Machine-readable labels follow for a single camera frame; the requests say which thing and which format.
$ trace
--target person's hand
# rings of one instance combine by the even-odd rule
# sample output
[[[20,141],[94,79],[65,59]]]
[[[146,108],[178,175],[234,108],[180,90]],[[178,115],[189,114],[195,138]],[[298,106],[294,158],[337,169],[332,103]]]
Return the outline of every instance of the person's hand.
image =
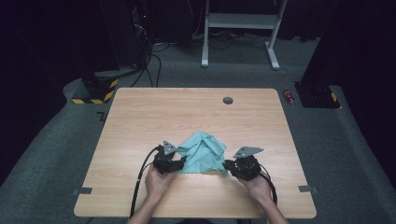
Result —
[[[157,168],[152,164],[148,169],[148,174],[146,175],[146,188],[148,190],[148,196],[160,200],[161,197],[168,190],[173,178],[177,173],[164,173],[161,175]]]
[[[264,173],[263,171],[262,175],[265,175],[267,178],[269,177],[268,174]],[[247,191],[254,199],[258,201],[264,200],[265,202],[268,202],[268,200],[272,201],[271,188],[268,182],[262,178],[262,176],[258,175],[256,178],[249,181],[239,178],[238,180],[245,186]]]
[[[155,168],[152,164],[150,165],[146,175],[146,188],[148,190],[148,196],[146,197],[145,201],[143,201],[137,212],[135,212],[131,219],[128,220],[128,224],[149,223],[149,218],[154,212],[157,203],[169,189],[172,179],[176,174],[176,172],[173,172],[170,174],[164,173],[161,175],[157,168]]]
[[[268,174],[262,172],[262,175],[269,178]],[[268,182],[258,175],[256,178],[246,181],[238,179],[250,195],[259,203],[262,211],[267,216],[269,223],[286,224],[289,223],[277,208],[271,197],[271,187]]]

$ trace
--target white shelf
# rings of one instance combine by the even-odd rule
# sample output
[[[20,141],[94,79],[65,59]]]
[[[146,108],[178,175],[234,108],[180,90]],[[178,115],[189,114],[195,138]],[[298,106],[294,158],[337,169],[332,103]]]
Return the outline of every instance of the white shelf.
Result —
[[[276,35],[282,21],[283,12],[285,11],[288,0],[282,0],[279,12],[276,15],[261,15],[261,14],[234,14],[234,13],[210,13],[209,1],[206,0],[205,9],[205,35],[202,50],[202,67],[209,66],[209,27],[219,28],[242,28],[242,29],[261,29],[272,30],[269,42],[265,42],[265,49],[271,61],[274,70],[279,69],[279,63],[273,49]]]
[[[275,23],[276,15],[210,13],[208,26],[272,30]]]

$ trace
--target table surface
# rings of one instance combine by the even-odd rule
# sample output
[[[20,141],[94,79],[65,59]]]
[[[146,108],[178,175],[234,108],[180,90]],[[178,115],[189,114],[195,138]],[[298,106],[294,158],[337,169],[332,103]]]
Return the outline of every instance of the table surface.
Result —
[[[233,103],[223,103],[232,97]],[[194,133],[224,143],[225,160],[241,146],[263,147],[255,157],[276,186],[278,207],[287,218],[317,213],[306,186],[279,96],[272,89],[120,88],[108,113],[75,214],[128,217],[138,172],[148,153],[163,140],[181,145]],[[136,209],[147,191],[140,184]],[[238,180],[229,174],[177,175],[154,217],[263,217]]]

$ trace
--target gray mat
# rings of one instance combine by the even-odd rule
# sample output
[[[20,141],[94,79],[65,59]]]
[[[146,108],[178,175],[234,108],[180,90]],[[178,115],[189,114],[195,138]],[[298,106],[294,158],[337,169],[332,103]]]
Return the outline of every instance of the gray mat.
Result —
[[[201,48],[171,45],[155,52],[162,60],[160,87],[290,89],[296,105],[282,105],[290,126],[318,215],[290,223],[396,223],[395,190],[368,148],[339,87],[332,86],[340,109],[303,108],[293,82],[300,81],[318,41],[277,40],[282,67],[273,71],[262,43],[232,44],[209,50],[209,67],[201,67]],[[155,79],[159,63],[148,69]],[[130,86],[137,75],[122,77]],[[74,105],[70,98],[79,83],[64,88],[66,106],[37,135],[0,188],[0,223],[85,223],[76,217],[74,189],[82,186],[103,122],[98,112],[107,105]],[[150,87],[145,73],[136,87]],[[125,223],[123,217],[96,217],[91,224]]]

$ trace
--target light blue cloth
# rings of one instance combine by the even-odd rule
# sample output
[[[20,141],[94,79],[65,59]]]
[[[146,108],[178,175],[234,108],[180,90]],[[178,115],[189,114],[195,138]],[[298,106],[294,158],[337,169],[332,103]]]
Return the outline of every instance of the light blue cloth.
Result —
[[[207,171],[227,171],[223,167],[226,146],[207,133],[195,133],[177,148],[182,157],[187,156],[182,174],[200,174]]]

